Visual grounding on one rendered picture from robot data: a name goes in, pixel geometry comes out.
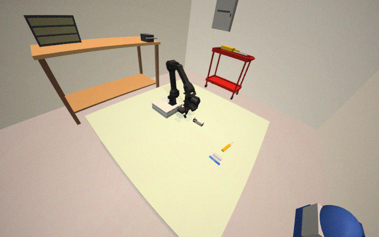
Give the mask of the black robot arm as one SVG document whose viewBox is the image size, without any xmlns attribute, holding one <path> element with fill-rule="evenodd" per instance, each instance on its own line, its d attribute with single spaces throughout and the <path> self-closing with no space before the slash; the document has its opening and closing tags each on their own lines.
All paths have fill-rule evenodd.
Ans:
<svg viewBox="0 0 379 237">
<path fill-rule="evenodd" d="M 183 66 L 175 61 L 175 60 L 169 60 L 166 62 L 166 68 L 169 71 L 169 77 L 170 77 L 170 92 L 167 98 L 169 99 L 168 104 L 171 106 L 174 106 L 177 104 L 176 98 L 179 96 L 179 90 L 176 88 L 176 79 L 175 79 L 175 71 L 177 70 L 182 82 L 183 82 L 183 88 L 184 91 L 183 94 L 185 94 L 185 101 L 191 102 L 188 105 L 188 108 L 193 112 L 198 108 L 198 105 L 200 103 L 200 98 L 196 96 L 196 91 L 192 83 L 188 80 L 188 77 L 185 74 L 185 71 L 183 69 Z M 191 92 L 193 92 L 191 94 Z"/>
</svg>

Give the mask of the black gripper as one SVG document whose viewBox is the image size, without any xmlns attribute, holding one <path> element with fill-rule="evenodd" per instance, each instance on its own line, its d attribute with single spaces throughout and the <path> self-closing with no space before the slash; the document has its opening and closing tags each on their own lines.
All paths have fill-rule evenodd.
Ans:
<svg viewBox="0 0 379 237">
<path fill-rule="evenodd" d="M 187 114 L 188 111 L 190 110 L 190 108 L 188 108 L 188 105 L 189 105 L 191 102 L 187 102 L 187 101 L 185 101 L 185 100 L 183 100 L 183 102 L 184 102 L 184 104 L 183 104 L 184 107 L 180 107 L 180 108 L 178 108 L 177 111 L 180 112 L 181 114 L 183 114 L 183 113 Z"/>
</svg>

